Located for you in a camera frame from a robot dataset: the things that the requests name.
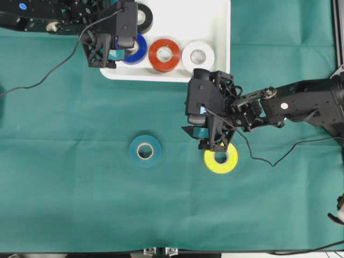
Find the tape roll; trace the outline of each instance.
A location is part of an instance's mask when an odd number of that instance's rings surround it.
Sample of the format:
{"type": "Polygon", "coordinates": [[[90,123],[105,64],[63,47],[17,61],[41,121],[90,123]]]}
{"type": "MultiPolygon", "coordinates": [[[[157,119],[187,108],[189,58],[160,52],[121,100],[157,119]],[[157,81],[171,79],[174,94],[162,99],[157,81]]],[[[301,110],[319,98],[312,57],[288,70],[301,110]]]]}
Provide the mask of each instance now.
{"type": "Polygon", "coordinates": [[[182,62],[185,69],[190,73],[197,68],[211,70],[215,63],[214,50],[207,43],[192,42],[183,50],[182,62]]]}
{"type": "Polygon", "coordinates": [[[229,144],[226,156],[226,161],[224,163],[219,163],[215,159],[215,152],[206,150],[204,152],[204,163],[212,172],[216,174],[227,174],[231,172],[238,164],[238,151],[233,144],[229,144]]]}
{"type": "Polygon", "coordinates": [[[155,70],[166,73],[178,65],[181,50],[172,40],[160,39],[150,46],[148,56],[155,70]]]}
{"type": "Polygon", "coordinates": [[[147,33],[153,25],[153,14],[150,8],[144,4],[138,4],[138,32],[147,33]]]}
{"type": "Polygon", "coordinates": [[[137,51],[134,50],[126,50],[126,56],[124,58],[124,62],[129,65],[135,65],[139,62],[141,62],[145,56],[147,55],[147,42],[141,34],[138,34],[137,39],[135,40],[135,43],[137,45],[137,51]]]}
{"type": "Polygon", "coordinates": [[[133,162],[140,168],[150,168],[156,165],[162,154],[161,144],[150,135],[142,135],[135,138],[129,146],[129,155],[133,162]],[[141,148],[149,148],[148,155],[141,153],[141,148]]]}

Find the teal tape roll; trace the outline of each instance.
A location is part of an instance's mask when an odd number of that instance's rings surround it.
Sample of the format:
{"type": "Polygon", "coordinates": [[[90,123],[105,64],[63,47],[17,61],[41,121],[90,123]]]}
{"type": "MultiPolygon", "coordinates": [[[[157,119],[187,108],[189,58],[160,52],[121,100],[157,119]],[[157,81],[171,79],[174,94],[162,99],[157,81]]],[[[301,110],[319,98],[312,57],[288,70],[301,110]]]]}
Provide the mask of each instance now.
{"type": "Polygon", "coordinates": [[[209,138],[208,128],[194,127],[193,128],[193,137],[203,138],[203,139],[209,138]]]}
{"type": "Polygon", "coordinates": [[[133,162],[140,168],[150,168],[156,165],[162,154],[161,144],[154,137],[150,135],[142,135],[135,138],[129,146],[129,155],[133,162]],[[148,157],[142,157],[139,154],[141,147],[149,147],[151,155],[148,157]]]}

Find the black tape roll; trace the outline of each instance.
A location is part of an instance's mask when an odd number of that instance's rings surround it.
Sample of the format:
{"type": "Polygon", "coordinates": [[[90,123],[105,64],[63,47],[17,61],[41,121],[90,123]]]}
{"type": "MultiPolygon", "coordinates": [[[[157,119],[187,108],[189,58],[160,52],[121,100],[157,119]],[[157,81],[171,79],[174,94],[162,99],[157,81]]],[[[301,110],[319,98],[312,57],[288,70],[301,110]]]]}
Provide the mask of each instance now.
{"type": "Polygon", "coordinates": [[[138,32],[144,34],[148,32],[153,25],[153,14],[150,8],[144,4],[139,4],[139,11],[142,11],[146,16],[145,21],[140,25],[138,24],[138,32]]]}

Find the white tape roll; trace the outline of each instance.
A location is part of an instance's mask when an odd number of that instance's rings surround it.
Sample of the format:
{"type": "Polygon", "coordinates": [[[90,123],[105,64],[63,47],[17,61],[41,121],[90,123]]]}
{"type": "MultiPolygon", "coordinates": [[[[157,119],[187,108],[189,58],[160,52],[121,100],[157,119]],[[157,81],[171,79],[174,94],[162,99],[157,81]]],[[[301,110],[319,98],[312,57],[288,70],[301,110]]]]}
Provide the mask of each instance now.
{"type": "Polygon", "coordinates": [[[207,43],[195,41],[188,44],[183,50],[182,62],[190,73],[197,68],[210,70],[215,63],[215,54],[207,43]]]}

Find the green cloth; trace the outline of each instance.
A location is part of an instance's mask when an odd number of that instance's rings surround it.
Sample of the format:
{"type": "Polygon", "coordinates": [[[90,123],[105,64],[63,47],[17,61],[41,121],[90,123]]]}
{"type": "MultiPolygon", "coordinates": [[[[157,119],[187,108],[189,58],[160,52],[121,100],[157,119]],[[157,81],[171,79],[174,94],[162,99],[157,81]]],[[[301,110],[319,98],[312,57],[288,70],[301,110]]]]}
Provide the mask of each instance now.
{"type": "MultiPolygon", "coordinates": [[[[326,78],[336,68],[331,1],[232,3],[231,73],[245,92],[326,78]]],[[[74,37],[0,30],[0,84],[40,81],[74,37]]],[[[343,190],[341,148],[302,145],[276,168],[253,161],[211,173],[187,125],[184,83],[111,81],[81,47],[41,86],[2,99],[0,252],[308,249],[343,239],[327,218],[343,190]],[[135,166],[132,139],[155,136],[159,165],[135,166]]],[[[247,133],[275,161],[295,141],[327,134],[307,123],[247,133]]]]}

